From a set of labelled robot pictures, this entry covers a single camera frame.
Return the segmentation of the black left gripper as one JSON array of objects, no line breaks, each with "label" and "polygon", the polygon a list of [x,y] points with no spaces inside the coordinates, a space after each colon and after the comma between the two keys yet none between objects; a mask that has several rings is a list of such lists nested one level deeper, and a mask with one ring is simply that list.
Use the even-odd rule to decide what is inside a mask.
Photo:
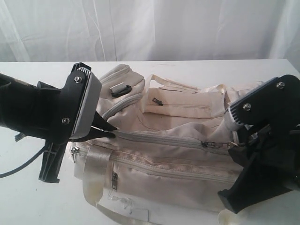
[{"label": "black left gripper", "polygon": [[[33,86],[14,81],[14,130],[27,136],[47,140],[54,116],[56,100],[61,89],[42,83]],[[104,131],[117,130],[95,112],[92,126]],[[65,154],[65,144],[58,145],[47,140],[43,152],[39,180],[59,183],[58,175]]]}]

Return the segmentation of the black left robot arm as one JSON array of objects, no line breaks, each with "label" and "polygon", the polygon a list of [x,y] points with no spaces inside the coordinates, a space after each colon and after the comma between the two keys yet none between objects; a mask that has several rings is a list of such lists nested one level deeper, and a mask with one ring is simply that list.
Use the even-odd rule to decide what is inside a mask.
[{"label": "black left robot arm", "polygon": [[68,142],[114,138],[115,127],[96,111],[100,81],[77,70],[63,88],[39,82],[37,86],[12,77],[0,77],[0,124],[26,136],[45,140],[39,179],[58,183],[58,173]]}]

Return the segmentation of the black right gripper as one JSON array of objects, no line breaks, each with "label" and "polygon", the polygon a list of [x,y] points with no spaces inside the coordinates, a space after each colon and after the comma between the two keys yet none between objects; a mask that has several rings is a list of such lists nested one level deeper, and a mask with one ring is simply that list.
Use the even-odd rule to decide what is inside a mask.
[{"label": "black right gripper", "polygon": [[288,129],[244,125],[239,129],[239,146],[228,152],[244,169],[232,187],[218,191],[218,196],[235,214],[300,186],[299,124]]}]

